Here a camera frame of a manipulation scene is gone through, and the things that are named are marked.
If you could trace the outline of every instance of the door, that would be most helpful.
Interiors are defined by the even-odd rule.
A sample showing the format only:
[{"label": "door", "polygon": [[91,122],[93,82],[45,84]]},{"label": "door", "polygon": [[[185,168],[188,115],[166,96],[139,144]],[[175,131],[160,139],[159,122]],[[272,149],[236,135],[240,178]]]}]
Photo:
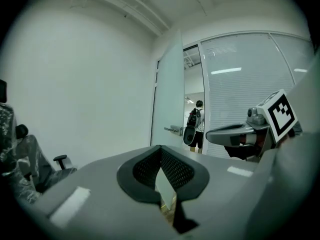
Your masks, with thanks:
[{"label": "door", "polygon": [[[184,55],[181,33],[172,39],[158,64],[153,104],[151,145],[182,147],[183,137],[173,132],[172,126],[184,126]],[[171,209],[174,189],[160,168],[155,185],[167,208]]]}]

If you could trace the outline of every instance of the white cube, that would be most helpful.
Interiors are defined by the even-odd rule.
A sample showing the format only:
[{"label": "white cube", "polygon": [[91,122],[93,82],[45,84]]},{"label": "white cube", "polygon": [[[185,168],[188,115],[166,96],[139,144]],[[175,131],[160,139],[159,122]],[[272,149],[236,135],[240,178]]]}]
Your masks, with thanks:
[{"label": "white cube", "polygon": [[290,106],[284,89],[272,93],[256,106],[258,114],[262,114],[271,126],[274,141],[277,143],[297,123],[295,111]]}]

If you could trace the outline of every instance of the black hair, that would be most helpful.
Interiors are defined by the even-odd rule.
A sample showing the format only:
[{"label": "black hair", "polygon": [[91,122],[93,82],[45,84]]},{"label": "black hair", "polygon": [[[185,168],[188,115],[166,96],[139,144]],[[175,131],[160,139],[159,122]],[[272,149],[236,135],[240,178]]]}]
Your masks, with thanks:
[{"label": "black hair", "polygon": [[200,107],[202,107],[204,105],[204,103],[203,103],[202,100],[198,100],[195,105],[196,105],[197,108],[200,108]]}]

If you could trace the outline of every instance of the white shirt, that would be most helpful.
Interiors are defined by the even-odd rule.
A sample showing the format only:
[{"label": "white shirt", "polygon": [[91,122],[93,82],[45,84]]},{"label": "white shirt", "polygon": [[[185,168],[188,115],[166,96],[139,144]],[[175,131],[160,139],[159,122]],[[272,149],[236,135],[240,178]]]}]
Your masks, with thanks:
[{"label": "white shirt", "polygon": [[196,107],[197,110],[200,112],[200,124],[195,127],[195,130],[197,132],[203,133],[205,131],[205,110],[202,109],[201,107]]}]

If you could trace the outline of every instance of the ceiling light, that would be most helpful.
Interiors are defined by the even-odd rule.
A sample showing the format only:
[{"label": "ceiling light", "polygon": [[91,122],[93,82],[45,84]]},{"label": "ceiling light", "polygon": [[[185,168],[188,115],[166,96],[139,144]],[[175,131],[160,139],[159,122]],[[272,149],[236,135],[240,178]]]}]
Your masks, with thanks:
[{"label": "ceiling light", "polygon": [[308,72],[308,70],[301,69],[301,68],[295,68],[293,71],[295,71],[295,72],[303,72],[303,73],[307,73]]},{"label": "ceiling light", "polygon": [[222,69],[222,70],[212,71],[211,75],[227,73],[227,72],[234,72],[234,71],[240,71],[240,70],[241,70],[241,67]]}]

